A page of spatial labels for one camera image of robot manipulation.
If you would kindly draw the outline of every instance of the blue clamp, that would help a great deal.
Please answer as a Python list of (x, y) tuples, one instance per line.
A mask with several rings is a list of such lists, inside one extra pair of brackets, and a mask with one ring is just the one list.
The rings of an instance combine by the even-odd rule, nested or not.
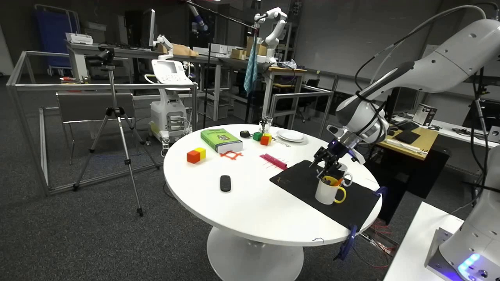
[(387, 187), (385, 187), (385, 186), (381, 186), (373, 192), (373, 195), (376, 195), (376, 196), (381, 195), (382, 197), (385, 197), (386, 194), (387, 194)]
[(334, 261), (337, 259), (344, 260), (349, 254), (349, 250), (353, 247), (354, 238), (356, 237), (356, 231), (358, 231), (358, 227), (355, 224), (350, 224), (349, 230), (349, 236), (344, 242), (342, 242), (342, 245), (340, 245), (340, 251), (338, 252), (337, 256), (333, 258)]

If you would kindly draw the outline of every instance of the green book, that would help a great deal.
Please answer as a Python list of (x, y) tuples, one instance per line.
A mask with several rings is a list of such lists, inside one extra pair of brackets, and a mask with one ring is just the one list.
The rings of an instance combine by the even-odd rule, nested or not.
[(228, 133), (225, 129), (206, 129), (201, 131), (200, 135), (201, 139), (217, 153), (228, 151), (239, 152), (243, 150), (243, 142)]

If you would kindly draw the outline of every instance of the round white table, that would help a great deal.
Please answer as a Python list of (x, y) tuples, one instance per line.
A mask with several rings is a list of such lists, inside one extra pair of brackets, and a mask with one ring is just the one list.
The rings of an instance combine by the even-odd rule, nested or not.
[[(224, 281), (295, 280), (304, 263), (304, 246), (343, 242), (349, 230), (269, 179), (282, 170), (260, 157), (269, 154), (286, 162), (288, 167), (303, 160), (314, 160), (314, 153), (327, 143), (306, 136), (301, 143), (272, 141), (261, 145), (252, 138), (254, 124), (230, 124), (224, 128), (243, 141), (242, 156), (232, 160), (220, 156), (200, 137), (200, 130), (178, 140), (165, 156), (163, 170), (168, 187), (178, 201), (198, 218), (213, 226), (206, 251), (213, 270)], [(276, 137), (280, 128), (272, 127)], [(206, 159), (196, 164), (186, 161), (186, 154), (198, 147), (206, 149)], [(368, 169), (342, 158), (354, 181), (371, 190), (379, 185)], [(220, 190), (221, 175), (231, 177), (231, 191)], [(378, 200), (360, 231), (377, 218), (382, 206)]]

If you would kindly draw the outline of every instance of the red block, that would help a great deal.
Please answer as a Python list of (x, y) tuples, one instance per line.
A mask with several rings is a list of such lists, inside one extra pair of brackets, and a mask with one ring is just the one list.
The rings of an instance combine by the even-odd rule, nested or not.
[(261, 138), (260, 138), (260, 144), (263, 145), (263, 146), (267, 146), (269, 145), (271, 141), (269, 140), (269, 136), (268, 135), (263, 135)]
[(187, 161), (195, 164), (200, 161), (201, 154), (196, 150), (191, 150), (187, 153)]

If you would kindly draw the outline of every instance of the gray carpet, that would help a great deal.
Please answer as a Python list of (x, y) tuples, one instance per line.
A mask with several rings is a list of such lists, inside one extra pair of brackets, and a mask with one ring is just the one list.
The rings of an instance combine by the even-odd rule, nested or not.
[[(136, 201), (129, 177), (40, 197), (33, 163), (23, 141), (9, 100), (5, 78), (0, 78), (0, 280), (218, 280), (206, 254), (211, 226), (167, 197), (163, 173), (152, 169), (135, 174), (144, 217), (135, 213)], [(23, 93), (24, 110), (33, 138), (39, 139), (38, 107), (55, 106), (53, 92)], [(149, 116), (147, 104), (138, 104), (138, 118)], [(235, 117), (207, 126), (241, 123)], [(138, 122), (144, 129), (147, 119)], [(294, 129), (315, 136), (319, 124), (302, 124)], [(51, 186), (74, 181), (91, 144), (85, 125), (75, 126), (77, 146), (73, 166), (59, 116), (46, 117), (49, 178)], [(144, 151), (136, 149), (127, 133), (132, 165), (150, 162)], [(160, 145), (150, 147), (161, 161)], [(86, 177), (125, 169), (124, 153), (116, 125), (111, 122), (86, 172)], [(469, 199), (454, 174), (444, 172), (425, 201), (451, 211)], [(390, 229), (401, 242), (422, 200), (407, 194), (394, 216)], [(457, 213), (461, 218), (470, 209)], [(383, 279), (387, 269), (375, 269), (351, 253), (345, 261), (333, 261), (339, 245), (304, 248), (304, 265), (297, 280)], [(381, 252), (362, 238), (356, 239), (359, 253), (375, 265), (386, 260)]]

